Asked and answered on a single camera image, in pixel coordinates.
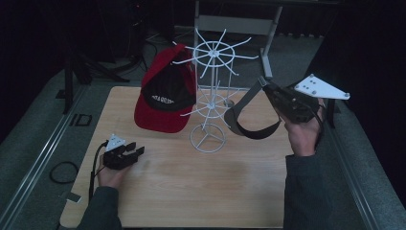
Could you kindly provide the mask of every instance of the metal bar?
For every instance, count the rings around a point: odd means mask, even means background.
[[[68,121],[73,114],[74,108],[78,105],[80,98],[87,87],[80,86],[78,93],[75,98],[75,103],[70,109],[70,112],[66,115],[62,115],[62,118],[59,120],[54,132],[51,134],[50,138],[44,145],[41,153],[36,158],[35,162],[28,170],[27,174],[22,179],[18,189],[16,190],[14,196],[9,201],[5,211],[2,213],[0,218],[0,229],[12,229],[12,225],[15,222],[18,214],[21,212],[22,207],[26,203],[28,197],[31,194],[38,178],[41,176],[45,167],[51,156],[53,155],[56,146],[58,145],[60,139],[63,136],[66,128],[68,127]]]

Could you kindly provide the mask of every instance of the tabletop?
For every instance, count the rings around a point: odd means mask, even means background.
[[[238,102],[245,92],[232,92],[231,100]],[[284,157],[291,154],[282,126],[268,138],[251,140],[235,135],[221,119],[213,119],[226,142],[221,149],[205,153],[190,140],[192,130],[205,121],[199,113],[193,113],[178,133],[137,127],[133,114],[139,93],[139,87],[112,88],[72,189],[81,201],[67,201],[62,226],[79,224],[88,203],[95,153],[114,133],[146,148],[119,190],[123,227],[282,227]],[[226,90],[218,94],[225,95]],[[261,91],[238,121],[257,130],[274,124],[278,116]]]

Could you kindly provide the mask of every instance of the black strap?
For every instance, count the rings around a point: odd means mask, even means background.
[[[260,140],[267,138],[272,135],[279,127],[281,123],[281,118],[272,126],[268,126],[264,129],[257,131],[250,131],[241,126],[238,122],[238,116],[241,113],[242,109],[249,103],[253,98],[258,94],[262,89],[263,85],[257,80],[250,90],[242,97],[242,99],[236,103],[233,107],[229,108],[224,114],[224,121],[229,126],[229,129],[240,136],[246,136],[254,140]]]

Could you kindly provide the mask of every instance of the cable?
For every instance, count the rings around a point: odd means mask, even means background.
[[[67,181],[60,181],[60,180],[56,180],[56,179],[54,178],[54,171],[55,171],[59,166],[61,166],[61,165],[66,165],[66,164],[73,166],[73,167],[75,168],[76,174],[78,174],[79,168],[78,168],[78,166],[75,165],[73,162],[71,162],[71,161],[63,161],[63,162],[60,162],[60,163],[58,163],[57,165],[53,166],[53,167],[51,168],[50,173],[49,173],[50,179],[51,179],[53,182],[55,182],[56,184],[70,184],[70,183],[75,182],[75,178],[73,178],[72,180],[67,180]]]
[[[90,200],[91,200],[92,197],[93,197],[93,192],[94,192],[94,190],[95,190],[95,177],[96,177],[96,175],[97,175],[97,174],[95,173],[95,170],[96,170],[96,164],[97,164],[98,158],[99,158],[99,152],[101,151],[101,149],[102,149],[103,147],[106,147],[106,146],[107,146],[107,143],[108,143],[108,141],[105,141],[105,142],[102,143],[102,144],[98,147],[98,149],[96,150],[95,159],[94,159],[94,161],[93,161],[92,172],[90,172],[89,203],[90,203]]]

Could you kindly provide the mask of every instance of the gray sleeve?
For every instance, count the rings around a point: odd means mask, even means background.
[[[331,203],[318,155],[286,156],[283,229],[330,229]]]
[[[110,187],[98,187],[77,229],[121,230],[118,203],[119,191]]]

